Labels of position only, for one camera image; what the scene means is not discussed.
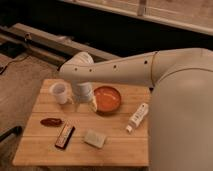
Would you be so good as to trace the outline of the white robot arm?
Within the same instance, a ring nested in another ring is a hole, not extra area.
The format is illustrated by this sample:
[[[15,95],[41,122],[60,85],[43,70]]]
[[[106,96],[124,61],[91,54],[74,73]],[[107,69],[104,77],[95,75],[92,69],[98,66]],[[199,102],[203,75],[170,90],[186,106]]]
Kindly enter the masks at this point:
[[[93,82],[147,86],[150,171],[213,171],[213,51],[163,50],[95,63],[80,52],[62,64],[78,101]]]

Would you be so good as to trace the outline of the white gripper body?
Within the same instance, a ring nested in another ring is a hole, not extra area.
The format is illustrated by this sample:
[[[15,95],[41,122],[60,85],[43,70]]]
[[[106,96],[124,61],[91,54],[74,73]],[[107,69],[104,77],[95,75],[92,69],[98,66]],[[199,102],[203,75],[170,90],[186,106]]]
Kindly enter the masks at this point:
[[[76,102],[86,103],[91,101],[94,96],[92,85],[89,82],[72,83],[71,88]]]

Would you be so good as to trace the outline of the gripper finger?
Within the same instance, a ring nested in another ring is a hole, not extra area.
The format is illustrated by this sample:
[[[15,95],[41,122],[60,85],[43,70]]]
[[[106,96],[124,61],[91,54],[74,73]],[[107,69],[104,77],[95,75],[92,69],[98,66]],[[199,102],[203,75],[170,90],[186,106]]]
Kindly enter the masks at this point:
[[[77,102],[73,97],[70,97],[70,103],[73,106],[73,111],[77,112],[78,108],[80,107],[80,103]]]
[[[94,112],[97,112],[98,106],[97,106],[97,101],[95,97],[93,97],[92,100],[89,102],[89,106]]]

